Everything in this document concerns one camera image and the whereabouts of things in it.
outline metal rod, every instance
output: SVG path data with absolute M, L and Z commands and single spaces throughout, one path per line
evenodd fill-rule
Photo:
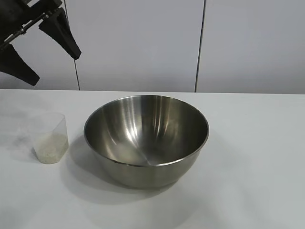
M 22 27 L 20 30 L 16 31 L 15 33 L 13 33 L 9 38 L 7 38 L 4 43 L 2 45 L 0 45 L 0 51 L 4 50 L 5 47 L 11 43 L 13 40 L 15 40 L 18 36 L 25 34 L 26 31 L 32 27 L 34 24 L 36 24 L 38 21 L 40 21 L 41 19 L 45 19 L 48 18 L 49 16 L 45 13 L 43 13 L 41 16 L 39 16 L 38 18 L 30 21 L 28 24 L 26 24 L 24 27 Z

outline stainless steel bowl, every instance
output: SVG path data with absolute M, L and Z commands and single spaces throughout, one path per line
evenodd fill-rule
M 193 106 L 169 97 L 140 95 L 112 101 L 87 120 L 84 135 L 104 170 L 133 188 L 177 181 L 193 165 L 209 126 Z

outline bowl rim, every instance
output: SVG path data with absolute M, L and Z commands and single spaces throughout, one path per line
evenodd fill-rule
M 179 158 L 179 159 L 177 159 L 177 160 L 175 160 L 175 161 L 170 161 L 170 162 L 161 163 L 161 164 L 156 164 L 156 165 L 135 165 L 135 164 L 128 164 L 128 163 L 124 163 L 124 162 L 120 162 L 120 161 L 113 160 L 113 159 L 111 159 L 111 158 L 109 158 L 109 157 L 106 157 L 106 156 L 104 156 L 104 155 L 99 154 L 98 152 L 96 152 L 96 150 L 95 150 L 95 149 L 91 146 L 91 144 L 89 143 L 89 141 L 88 141 L 88 139 L 87 139 L 87 136 L 86 136 L 86 132 L 85 132 L 85 131 L 86 131 L 86 126 L 87 126 L 88 121 L 90 120 L 90 118 L 91 118 L 94 114 L 96 114 L 99 110 L 101 110 L 102 108 L 104 108 L 104 107 L 106 107 L 106 106 L 108 106 L 108 105 L 110 105 L 110 104 L 112 104 L 112 103 L 115 103 L 115 102 L 120 101 L 120 100 L 128 99 L 128 98 L 143 97 L 143 96 L 163 97 L 163 98 L 168 98 L 168 99 L 174 99 L 174 100 L 180 101 L 180 102 L 182 102 L 182 103 L 184 103 L 184 104 L 187 104 L 187 105 L 190 106 L 191 108 L 193 108 L 193 109 L 195 109 L 196 111 L 198 111 L 199 114 L 203 117 L 203 119 L 204 119 L 204 121 L 205 121 L 205 124 L 206 124 L 206 127 L 207 127 L 206 137 L 205 137 L 203 143 L 202 143 L 194 152 L 188 154 L 188 155 L 185 156 L 185 157 Z M 114 163 L 121 164 L 121 165 L 126 165 L 126 166 L 133 166 L 133 167 L 162 167 L 162 166 L 167 166 L 167 165 L 171 165 L 171 164 L 175 164 L 175 163 L 178 163 L 178 162 L 180 162 L 180 161 L 183 161 L 183 160 L 185 160 L 185 159 L 191 157 L 192 155 L 198 153 L 198 152 L 202 149 L 202 147 L 205 145 L 205 143 L 206 143 L 206 141 L 207 141 L 207 139 L 208 139 L 208 137 L 209 137 L 209 133 L 210 133 L 209 123 L 208 123 L 208 121 L 206 120 L 205 116 L 202 114 L 202 112 L 201 112 L 200 110 L 198 110 L 196 107 L 194 107 L 193 105 L 191 105 L 191 104 L 189 104 L 189 103 L 187 103 L 187 102 L 185 102 L 185 101 L 182 101 L 182 100 L 180 100 L 180 99 L 176 99 L 176 98 L 172 98 L 172 97 L 164 96 L 164 95 L 154 95 L 154 94 L 131 95 L 131 96 L 127 96 L 127 97 L 115 99 L 115 100 L 112 100 L 112 101 L 110 101 L 110 102 L 108 102 L 108 103 L 105 103 L 104 105 L 102 105 L 102 106 L 100 106 L 99 108 L 97 108 L 97 109 L 88 117 L 88 119 L 86 120 L 84 129 L 83 129 L 83 135 L 84 135 L 85 141 L 86 141 L 86 143 L 88 144 L 88 146 L 93 150 L 94 153 L 96 153 L 97 155 L 102 156 L 102 157 L 104 157 L 105 159 L 108 159 L 108 160 L 110 160 L 110 161 L 112 161 L 112 162 L 114 162 Z

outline bowl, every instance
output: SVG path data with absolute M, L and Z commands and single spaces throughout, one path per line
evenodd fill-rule
M 204 115 L 178 99 L 139 95 L 118 99 L 88 118 L 84 136 L 103 169 L 132 188 L 177 181 L 209 135 Z

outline white powder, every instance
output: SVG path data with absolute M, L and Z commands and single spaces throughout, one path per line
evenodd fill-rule
M 60 161 L 68 147 L 66 135 L 51 133 L 40 138 L 34 148 L 40 162 L 54 164 Z

